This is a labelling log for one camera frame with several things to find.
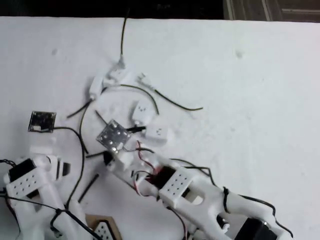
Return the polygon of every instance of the circuit board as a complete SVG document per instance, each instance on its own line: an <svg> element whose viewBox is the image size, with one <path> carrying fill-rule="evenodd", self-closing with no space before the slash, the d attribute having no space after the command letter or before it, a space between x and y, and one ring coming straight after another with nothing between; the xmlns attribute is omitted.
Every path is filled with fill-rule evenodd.
<svg viewBox="0 0 320 240"><path fill-rule="evenodd" d="M55 112L33 111L28 132L46 130L48 133L52 133L54 131L56 115Z"/></svg>

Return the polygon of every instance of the white surface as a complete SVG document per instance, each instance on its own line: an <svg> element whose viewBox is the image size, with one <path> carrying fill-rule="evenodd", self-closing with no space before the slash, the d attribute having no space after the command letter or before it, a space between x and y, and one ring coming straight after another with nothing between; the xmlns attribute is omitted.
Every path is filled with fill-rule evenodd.
<svg viewBox="0 0 320 240"><path fill-rule="evenodd" d="M1 158L14 160L32 145L55 143L53 152L73 163L69 180L75 183L78 140L65 130L28 133L31 111L57 112L56 126L77 128L80 116L65 116L88 99L92 77L119 60L122 23L0 18ZM209 166L219 186L273 203L277 219L296 239L320 235L319 42L316 23L129 19L125 33L130 69L147 73L177 102L204 107L188 113L155 96L157 121L174 133L161 153ZM106 103L108 110L128 116L132 101L146 98L124 88L110 94L106 98L121 105ZM125 115L116 120L130 123ZM100 147L85 141L91 153ZM87 161L77 196L93 169L103 172L101 159ZM1 202L0 238L15 239L18 228ZM87 213L113 216L124 240L178 240L183 234L172 212L110 175L98 179L82 205Z"/></svg>

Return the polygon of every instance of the red wire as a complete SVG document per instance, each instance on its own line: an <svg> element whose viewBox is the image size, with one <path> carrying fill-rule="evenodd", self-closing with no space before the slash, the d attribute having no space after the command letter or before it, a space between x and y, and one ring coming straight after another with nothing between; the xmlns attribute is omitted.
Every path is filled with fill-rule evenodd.
<svg viewBox="0 0 320 240"><path fill-rule="evenodd" d="M138 148L141 148L141 143L140 143L138 140L137 140L136 142L137 142L137 144L138 144ZM141 151L138 151L138 156L139 156L139 159L140 159L141 161L143 161L145 164L147 164L148 166L150 166L150 167L152 168L153 173L155 174L155 173L156 173L155 167L154 167L150 162L148 162L148 161L146 161L146 160L144 160L144 159L142 158Z"/></svg>

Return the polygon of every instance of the white plastic part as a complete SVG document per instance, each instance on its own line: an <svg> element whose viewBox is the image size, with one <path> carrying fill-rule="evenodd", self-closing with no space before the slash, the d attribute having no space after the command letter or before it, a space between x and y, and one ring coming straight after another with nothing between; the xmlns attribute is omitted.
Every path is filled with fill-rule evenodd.
<svg viewBox="0 0 320 240"><path fill-rule="evenodd" d="M168 128L161 125L149 125L146 127L144 136L148 141L164 145L168 141Z"/></svg>
<svg viewBox="0 0 320 240"><path fill-rule="evenodd" d="M36 155L33 159L32 159L34 165L38 168L42 168L44 170L46 170L47 172L50 171L51 169L51 163L50 163L50 159L46 156L46 155Z"/></svg>
<svg viewBox="0 0 320 240"><path fill-rule="evenodd" d="M146 99L141 99L135 106L132 121L138 126L146 126L152 121L155 114L152 103Z"/></svg>
<svg viewBox="0 0 320 240"><path fill-rule="evenodd" d="M123 68L119 63L117 63L107 74L108 79L115 80L116 83L121 83L129 75L129 70Z"/></svg>
<svg viewBox="0 0 320 240"><path fill-rule="evenodd" d="M158 160L158 166L169 165L176 169L176 172L158 192L155 186L145 180L138 182L139 191L144 195L148 194L156 198L160 197L165 206L170 206L186 221L199 228L194 233L195 240L231 240L231 238L225 235L229 225L226 224L221 228L217 222L218 215L226 219L227 222L231 222L228 221L230 215L224 209L225 195L223 190L206 181L195 170L178 168L176 167L177 163L169 161L158 154L152 154L151 158L152 156L154 156L153 160ZM132 186L133 179L130 173L138 170L141 170L141 167L132 164L128 170L115 170L113 174ZM182 183L184 187L177 189L179 183L180 185ZM190 193L186 197L182 197L183 192L187 188L189 188ZM196 203L195 201L190 201L188 198L189 194L200 196L202 202ZM272 209L267 206L250 201L232 192L227 196L226 206L230 214L241 214L266 222L269 229L277 235L277 240L292 240L288 232L276 225Z"/></svg>
<svg viewBox="0 0 320 240"><path fill-rule="evenodd" d="M103 89L103 80L103 76L95 76L93 78L89 89L89 97L91 100L96 100L101 95Z"/></svg>
<svg viewBox="0 0 320 240"><path fill-rule="evenodd" d="M180 167L159 191L160 198L169 203L171 207L176 208L179 198L182 197L192 180L193 175L190 171Z"/></svg>
<svg viewBox="0 0 320 240"><path fill-rule="evenodd" d="M39 193L37 202L56 209L65 209L54 182L45 168L36 167L7 184L6 190L9 197L18 199L25 199L28 194L37 190ZM10 200L10 204L17 216L23 239L44 240L45 232L48 230L47 227L56 211L45 206L39 207L36 204L13 199ZM87 234L83 234L83 230L80 230L81 227L64 212L56 219L54 226L62 232L67 240L92 239Z"/></svg>
<svg viewBox="0 0 320 240"><path fill-rule="evenodd" d="M140 75L137 77L136 80L139 84L145 86L146 88L150 89L151 91L155 90L155 87L152 86L150 79L142 72Z"/></svg>
<svg viewBox="0 0 320 240"><path fill-rule="evenodd" d="M106 222L100 222L96 229L94 230L96 234L98 234L103 240L114 240L112 237L109 226Z"/></svg>

